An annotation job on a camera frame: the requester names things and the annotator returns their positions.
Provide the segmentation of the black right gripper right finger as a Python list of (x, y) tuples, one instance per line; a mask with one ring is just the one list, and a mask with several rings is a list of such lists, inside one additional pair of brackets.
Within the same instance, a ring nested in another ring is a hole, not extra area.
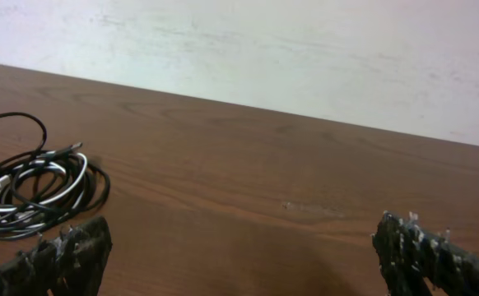
[(415, 213), (385, 211), (371, 238), (389, 295), (479, 295), (479, 257), (452, 244), (448, 230), (433, 234)]

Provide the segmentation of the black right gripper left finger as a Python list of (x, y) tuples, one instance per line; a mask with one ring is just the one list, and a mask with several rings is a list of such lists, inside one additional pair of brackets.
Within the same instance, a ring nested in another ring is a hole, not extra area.
[(0, 266), (0, 295), (97, 295), (113, 247), (98, 216)]

